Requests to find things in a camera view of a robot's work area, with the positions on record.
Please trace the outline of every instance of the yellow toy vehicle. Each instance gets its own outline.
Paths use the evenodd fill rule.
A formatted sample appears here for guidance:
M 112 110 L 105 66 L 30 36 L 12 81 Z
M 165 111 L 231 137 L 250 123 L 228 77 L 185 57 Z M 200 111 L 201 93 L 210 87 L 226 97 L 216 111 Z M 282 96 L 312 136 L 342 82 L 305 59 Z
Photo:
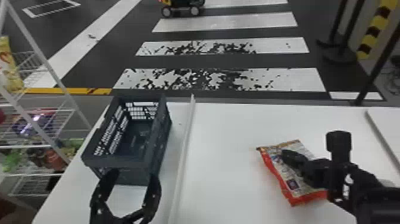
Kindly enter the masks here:
M 189 10 L 193 16 L 200 14 L 201 7 L 205 4 L 205 0 L 159 0 L 167 5 L 161 9 L 161 14 L 165 18 L 173 16 L 175 11 Z

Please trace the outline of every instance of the black pole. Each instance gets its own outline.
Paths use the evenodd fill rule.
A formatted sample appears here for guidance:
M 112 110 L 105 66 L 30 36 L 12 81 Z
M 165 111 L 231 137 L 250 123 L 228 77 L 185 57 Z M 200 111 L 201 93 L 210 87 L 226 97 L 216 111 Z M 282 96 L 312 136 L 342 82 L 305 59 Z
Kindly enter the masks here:
M 338 33 L 339 25 L 340 25 L 340 22 L 342 21 L 343 14 L 345 13 L 347 2 L 348 2 L 348 0 L 342 0 L 340 2 L 335 21 L 333 22 L 332 29 L 330 30 L 330 33 L 328 36 L 328 40 L 326 38 L 317 39 L 317 44 L 320 45 L 321 47 L 329 48 L 329 47 L 333 47 L 333 46 L 338 46 L 338 44 L 335 43 L 335 37 L 336 37 L 336 34 Z
M 335 36 L 338 32 L 340 22 L 342 21 L 343 14 L 345 13 L 347 2 L 348 2 L 348 0 L 342 0 L 342 2 L 340 2 L 340 6 L 339 6 L 339 10 L 337 12 L 336 18 L 335 18 L 335 22 L 333 23 L 332 30 L 330 31 L 330 34 L 329 34 L 329 42 L 330 43 L 333 43 L 333 41 L 335 40 Z
M 397 24 L 396 30 L 393 32 L 392 37 L 390 38 L 385 49 L 383 50 L 378 61 L 376 62 L 374 68 L 372 69 L 370 79 L 367 81 L 367 84 L 365 85 L 365 87 L 363 87 L 363 89 L 361 90 L 357 99 L 355 99 L 353 105 L 356 105 L 356 106 L 361 105 L 365 96 L 367 95 L 368 91 L 370 90 L 371 86 L 374 84 L 375 79 L 378 77 L 383 66 L 385 66 L 385 63 L 387 62 L 388 58 L 392 54 L 393 49 L 395 48 L 399 39 L 400 39 L 400 22 L 399 22 L 399 24 Z
M 357 56 L 348 48 L 348 44 L 364 3 L 365 0 L 357 0 L 343 36 L 342 43 L 338 48 L 327 49 L 324 51 L 323 57 L 326 61 L 332 64 L 353 64 L 357 62 Z
M 339 55 L 342 55 L 347 48 L 349 44 L 349 40 L 351 37 L 351 34 L 353 33 L 355 23 L 357 22 L 358 16 L 360 15 L 361 9 L 363 8 L 363 5 L 365 3 L 365 0 L 358 0 L 357 3 L 355 4 L 353 14 L 351 15 L 351 19 L 349 21 L 349 24 L 346 28 L 345 35 L 343 36 L 343 41 L 339 47 Z

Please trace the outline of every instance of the black floor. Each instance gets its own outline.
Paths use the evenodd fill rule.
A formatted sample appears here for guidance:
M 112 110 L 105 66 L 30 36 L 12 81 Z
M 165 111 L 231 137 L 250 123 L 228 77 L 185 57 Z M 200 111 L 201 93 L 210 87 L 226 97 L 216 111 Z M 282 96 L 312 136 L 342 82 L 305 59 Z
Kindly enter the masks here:
M 47 57 L 51 57 L 91 22 L 117 1 L 87 0 L 82 6 L 68 13 L 46 17 L 29 18 L 21 8 L 45 2 L 15 1 L 13 5 L 29 28 L 33 37 Z M 125 69 L 145 68 L 307 68 L 318 69 L 326 92 L 275 92 L 232 91 L 219 89 L 202 91 L 157 91 L 167 95 L 181 96 L 192 92 L 203 97 L 244 97 L 281 99 L 330 99 L 328 92 L 357 92 L 365 84 L 367 75 L 360 65 L 334 66 L 322 60 L 322 49 L 315 39 L 329 29 L 338 7 L 338 1 L 289 0 L 286 5 L 260 7 L 219 8 L 205 10 L 204 15 L 232 15 L 292 11 L 298 22 L 296 28 L 240 29 L 195 32 L 152 33 L 161 18 L 162 5 L 156 0 L 142 0 L 98 44 L 89 51 L 62 79 L 70 88 L 112 88 Z M 13 27 L 6 27 L 12 41 L 18 39 Z M 173 57 L 135 57 L 136 51 L 146 41 L 172 41 L 191 39 L 229 39 L 302 36 L 310 54 L 227 54 L 227 55 L 180 55 Z M 13 46 L 13 50 L 23 45 Z M 153 94 L 153 91 L 135 90 L 137 93 Z

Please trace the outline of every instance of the black plastic basket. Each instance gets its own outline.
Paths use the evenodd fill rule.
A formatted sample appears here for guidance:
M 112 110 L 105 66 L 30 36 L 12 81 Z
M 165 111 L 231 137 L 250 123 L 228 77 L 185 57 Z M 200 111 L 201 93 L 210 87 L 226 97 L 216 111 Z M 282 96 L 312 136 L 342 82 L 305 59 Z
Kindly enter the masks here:
M 114 97 L 82 160 L 99 178 L 118 168 L 117 184 L 147 186 L 160 171 L 170 128 L 165 97 Z

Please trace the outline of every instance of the snack bag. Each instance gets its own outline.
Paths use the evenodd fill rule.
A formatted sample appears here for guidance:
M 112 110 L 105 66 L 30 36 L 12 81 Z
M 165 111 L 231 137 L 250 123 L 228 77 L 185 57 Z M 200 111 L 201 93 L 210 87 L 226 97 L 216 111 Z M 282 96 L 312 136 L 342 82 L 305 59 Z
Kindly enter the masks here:
M 0 84 L 10 93 L 24 89 L 24 82 L 11 54 L 8 36 L 0 36 Z
M 299 140 L 281 143 L 268 147 L 258 147 L 265 165 L 279 181 L 282 194 L 292 206 L 305 204 L 315 199 L 325 199 L 327 192 L 324 189 L 315 189 L 304 183 L 303 178 L 293 169 L 283 163 L 282 150 L 292 150 L 305 155 L 309 160 L 314 156 Z

